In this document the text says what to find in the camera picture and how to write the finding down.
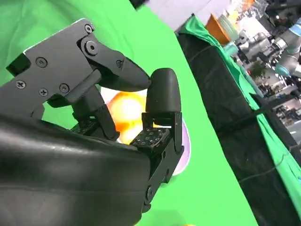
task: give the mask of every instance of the black fabric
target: black fabric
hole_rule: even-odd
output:
[[[251,95],[253,99],[256,101],[259,107],[262,105],[266,105],[268,102],[258,96],[258,95]],[[273,128],[273,130],[278,135],[279,139],[282,141],[282,143],[286,146],[287,149],[289,149],[292,146],[297,145],[297,142],[294,140],[290,132],[287,130],[287,128],[283,125],[281,120],[278,118],[276,113],[274,111],[268,111],[265,114],[266,119],[268,120],[270,126]],[[298,165],[301,166],[301,152],[294,151],[292,152],[292,156],[297,161]]]
[[[148,2],[148,0],[129,0],[135,9],[138,9],[141,5]]]
[[[215,130],[252,112],[221,59],[217,48],[193,35],[180,34],[183,49]],[[275,165],[256,118],[228,134],[218,134],[224,154],[238,181]],[[260,226],[298,226],[300,220],[275,170],[240,183]]]

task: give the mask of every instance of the orange object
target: orange object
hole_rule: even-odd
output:
[[[217,19],[214,15],[211,14],[209,21],[205,28],[209,31],[209,33],[218,40],[218,42],[222,45],[227,45],[231,40],[223,28],[218,23]]]
[[[253,4],[254,4],[254,0],[244,0],[243,1],[243,11],[248,10]]]

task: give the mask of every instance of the black cable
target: black cable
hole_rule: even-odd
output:
[[[276,170],[277,167],[280,166],[280,164],[283,162],[284,157],[286,157],[288,154],[292,153],[292,151],[293,151],[294,148],[298,148],[297,150],[299,150],[299,149],[301,148],[301,144],[294,145],[294,146],[290,146],[290,148],[289,148],[289,150],[288,150],[288,153],[287,153],[287,154],[283,154],[283,155],[282,155],[281,161],[280,161],[278,164],[276,164],[273,168],[269,169],[268,171],[262,172],[262,173],[257,173],[257,174],[248,176],[248,177],[246,177],[246,178],[244,178],[244,179],[239,180],[238,182],[241,184],[242,182],[245,182],[245,181],[247,181],[247,180],[250,180],[250,179],[253,179],[253,178],[257,178],[257,177],[262,177],[262,176],[265,176],[265,175],[267,175],[267,174],[273,172],[273,171]]]

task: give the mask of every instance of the white wall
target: white wall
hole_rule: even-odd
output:
[[[206,24],[210,13],[216,17],[230,5],[231,0],[150,0],[148,7],[174,31],[195,14]]]

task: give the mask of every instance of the green fabric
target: green fabric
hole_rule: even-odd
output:
[[[243,76],[241,68],[228,56],[219,42],[212,37],[209,32],[205,29],[204,25],[194,16],[185,25],[182,33],[192,34],[196,37],[207,41],[211,45],[218,48],[221,57],[227,65],[227,68],[231,72],[233,78],[240,87],[243,95],[248,101],[252,109],[258,109],[257,103],[253,100],[250,93],[255,94],[255,91],[251,84]],[[281,142],[279,137],[275,134],[273,129],[270,127],[267,119],[263,114],[257,116],[261,132],[268,145],[269,152],[275,165],[278,165],[283,159],[282,163],[277,167],[277,170],[285,184],[285,187],[294,203],[294,206],[301,218],[301,169],[296,160],[289,153],[287,148]]]
[[[136,12],[128,0],[2,0],[0,83],[12,78],[5,67],[24,49],[82,17],[93,22],[100,42],[123,52],[149,75],[170,67],[178,76],[191,139],[190,164],[159,189],[138,225],[256,226],[177,38],[147,7]],[[69,107],[47,105],[44,120],[66,128],[75,124]]]

